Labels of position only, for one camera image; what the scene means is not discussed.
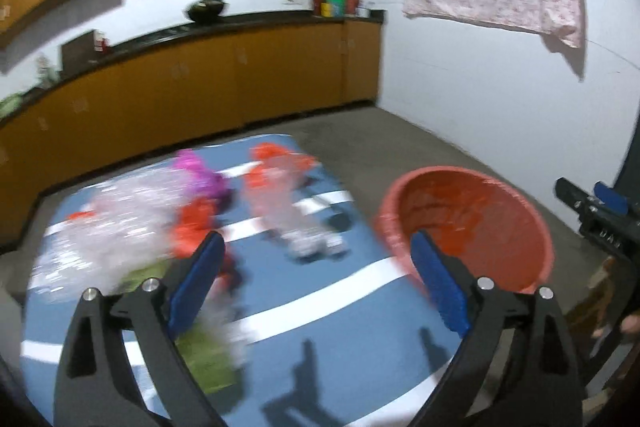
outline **blue pad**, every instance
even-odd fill
[[[593,194],[602,201],[611,212],[615,212],[621,216],[628,214],[629,206],[626,198],[618,194],[613,188],[609,188],[604,183],[598,182],[593,187]]]
[[[440,261],[437,247],[423,233],[414,233],[411,238],[411,260],[446,327],[464,337],[471,328],[466,296]]]
[[[191,328],[225,256],[220,234],[207,235],[195,251],[198,256],[169,301],[167,331],[171,339]]]

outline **blue striped tablecloth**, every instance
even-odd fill
[[[250,167],[250,148],[261,141],[300,151],[290,136],[263,135],[197,149],[211,169],[224,171],[240,194],[239,176]],[[312,263],[292,260],[235,198],[219,221],[232,242],[245,281],[239,291],[242,325],[250,332],[248,363],[238,383],[210,396],[234,426],[342,427],[403,425],[433,390],[460,340],[400,271],[359,215],[348,192],[321,166],[300,205],[320,220],[334,215],[322,194],[351,218],[343,233],[348,252]],[[94,187],[66,198],[43,245],[72,212],[88,203]],[[30,400],[52,421],[57,363],[76,302],[47,303],[28,293],[21,364]],[[140,351],[126,332],[136,374]],[[157,396],[150,409],[166,415]]]

